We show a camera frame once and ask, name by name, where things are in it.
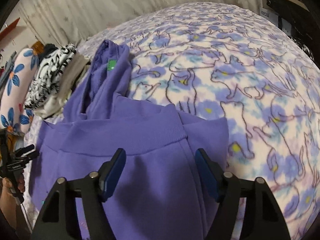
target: blue gripper pad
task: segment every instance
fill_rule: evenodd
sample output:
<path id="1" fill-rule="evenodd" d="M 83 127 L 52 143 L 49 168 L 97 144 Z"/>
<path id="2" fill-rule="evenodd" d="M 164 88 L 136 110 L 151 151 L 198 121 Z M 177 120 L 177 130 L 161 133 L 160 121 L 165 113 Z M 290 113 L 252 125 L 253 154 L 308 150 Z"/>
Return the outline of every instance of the blue gripper pad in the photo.
<path id="1" fill-rule="evenodd" d="M 218 199 L 219 199 L 218 182 L 217 182 L 215 176 L 210 171 L 209 165 L 206 162 L 206 160 L 204 159 L 204 157 L 201 153 L 201 150 L 206 155 L 208 161 L 210 160 L 203 149 L 198 149 L 195 154 L 195 162 L 196 162 L 196 165 L 198 168 L 198 172 L 200 174 L 200 177 L 201 177 L 203 183 L 205 184 L 205 186 L 207 188 L 209 196 L 213 197 L 215 199 L 215 201 L 218 202 Z"/>
<path id="2" fill-rule="evenodd" d="M 99 179 L 99 186 L 102 191 L 101 197 L 104 202 L 113 195 L 124 169 L 126 159 L 125 150 L 119 148 L 112 159 L 104 163 L 107 167 L 102 169 Z"/>

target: gray cloth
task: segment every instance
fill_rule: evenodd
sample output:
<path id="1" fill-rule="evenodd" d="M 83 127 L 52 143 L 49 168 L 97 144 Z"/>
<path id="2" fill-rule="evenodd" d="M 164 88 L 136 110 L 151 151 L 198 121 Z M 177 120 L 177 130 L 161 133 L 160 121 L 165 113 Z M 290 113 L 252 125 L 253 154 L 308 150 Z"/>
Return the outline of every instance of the gray cloth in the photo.
<path id="1" fill-rule="evenodd" d="M 0 89 L 6 85 L 9 74 L 13 70 L 16 57 L 17 57 L 17 52 L 15 51 L 11 54 L 10 58 L 8 59 L 7 63 L 5 64 L 4 72 L 2 73 L 2 75 L 0 77 Z"/>

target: black clamp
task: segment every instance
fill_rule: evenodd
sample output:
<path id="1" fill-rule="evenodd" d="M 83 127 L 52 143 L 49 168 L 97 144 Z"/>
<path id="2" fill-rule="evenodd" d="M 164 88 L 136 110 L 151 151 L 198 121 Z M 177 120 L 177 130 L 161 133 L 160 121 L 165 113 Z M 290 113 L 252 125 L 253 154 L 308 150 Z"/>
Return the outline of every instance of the black clamp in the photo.
<path id="1" fill-rule="evenodd" d="M 20 148 L 12 154 L 9 153 L 7 145 L 7 130 L 0 130 L 0 151 L 2 156 L 1 166 L 0 166 L 0 177 L 8 178 L 13 187 L 10 189 L 12 195 L 14 196 L 16 203 L 20 205 L 23 203 L 23 193 L 18 189 L 17 179 L 19 178 L 22 170 L 26 165 L 33 159 L 39 156 L 37 150 L 32 151 L 35 146 L 33 144 Z"/>
<path id="2" fill-rule="evenodd" d="M 31 240 L 81 240 L 76 211 L 76 198 L 82 198 L 84 215 L 91 240 L 115 240 L 102 202 L 116 189 L 126 162 L 126 153 L 119 148 L 99 171 L 82 179 L 67 181 L 58 178 L 41 208 Z"/>
<path id="3" fill-rule="evenodd" d="M 209 195 L 219 203 L 205 240 L 231 239 L 240 198 L 246 198 L 240 240 L 291 239 L 279 205 L 263 178 L 250 181 L 238 179 L 229 171 L 223 172 L 203 149 L 196 151 L 195 161 Z"/>
<path id="4" fill-rule="evenodd" d="M 40 211 L 31 240 L 81 240 L 76 197 L 82 198 L 90 239 L 115 240 L 102 202 L 113 195 L 125 161 L 125 151 L 118 149 L 98 172 L 72 181 L 58 178 Z M 196 151 L 195 162 L 209 195 L 219 203 L 205 240 L 231 239 L 241 197 L 247 199 L 240 240 L 290 240 L 281 210 L 263 178 L 249 181 L 223 172 L 203 149 Z"/>

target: folded clothes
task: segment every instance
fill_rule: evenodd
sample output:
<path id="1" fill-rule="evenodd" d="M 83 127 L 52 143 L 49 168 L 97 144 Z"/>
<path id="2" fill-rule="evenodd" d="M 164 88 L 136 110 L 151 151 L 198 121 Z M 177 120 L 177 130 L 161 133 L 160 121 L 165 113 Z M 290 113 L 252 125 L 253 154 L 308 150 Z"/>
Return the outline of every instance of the folded clothes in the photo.
<path id="1" fill-rule="evenodd" d="M 39 62 L 41 63 L 41 61 L 44 58 L 49 57 L 49 55 L 57 49 L 58 48 L 54 44 L 51 44 L 51 43 L 46 44 L 43 48 L 43 52 L 38 54 Z"/>
<path id="2" fill-rule="evenodd" d="M 194 152 L 202 147 L 226 165 L 225 118 L 203 120 L 124 97 L 132 67 L 127 45 L 104 41 L 88 75 L 64 107 L 64 120 L 42 122 L 29 193 L 40 209 L 58 177 L 82 178 L 121 147 L 127 161 L 114 195 L 103 203 L 118 240 L 204 239 L 216 204 L 202 191 Z M 80 199 L 82 238 L 89 237 Z"/>
<path id="3" fill-rule="evenodd" d="M 32 49 L 23 49 L 18 54 L 1 98 L 1 129 L 18 135 L 28 132 L 33 113 L 24 110 L 23 104 L 38 64 L 38 56 Z"/>
<path id="4" fill-rule="evenodd" d="M 76 78 L 84 70 L 90 58 L 76 53 L 68 67 L 63 72 L 60 80 L 60 88 L 57 94 L 50 94 L 43 106 L 34 110 L 34 114 L 42 118 L 47 118 L 55 113 L 59 113 L 65 105 L 68 95 L 74 85 Z"/>
<path id="5" fill-rule="evenodd" d="M 75 53 L 76 47 L 73 44 L 68 44 L 42 60 L 30 84 L 25 100 L 26 108 L 36 109 L 43 106 L 50 94 L 59 92 L 62 74 Z"/>

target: bolt head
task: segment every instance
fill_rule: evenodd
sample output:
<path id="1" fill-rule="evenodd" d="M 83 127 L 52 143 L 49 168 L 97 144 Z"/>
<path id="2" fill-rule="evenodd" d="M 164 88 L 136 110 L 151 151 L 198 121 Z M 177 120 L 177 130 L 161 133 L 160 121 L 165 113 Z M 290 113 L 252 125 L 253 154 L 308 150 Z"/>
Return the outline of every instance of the bolt head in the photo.
<path id="1" fill-rule="evenodd" d="M 225 176 L 226 178 L 230 179 L 233 176 L 233 174 L 230 171 L 225 171 L 223 173 L 223 176 Z"/>
<path id="2" fill-rule="evenodd" d="M 64 177 L 61 177 L 61 178 L 58 178 L 58 179 L 57 179 L 58 184 L 62 184 L 62 183 L 64 183 L 65 181 L 66 181 L 66 179 L 65 179 Z"/>
<path id="3" fill-rule="evenodd" d="M 263 184 L 263 183 L 266 182 L 266 181 L 265 181 L 263 178 L 261 178 L 261 177 L 257 177 L 257 178 L 256 178 L 256 181 L 257 181 L 258 183 L 260 183 L 260 184 Z"/>
<path id="4" fill-rule="evenodd" d="M 97 173 L 96 171 L 92 171 L 92 172 L 90 172 L 89 177 L 91 179 L 94 179 L 94 178 L 98 177 L 98 175 L 99 175 L 99 173 Z"/>

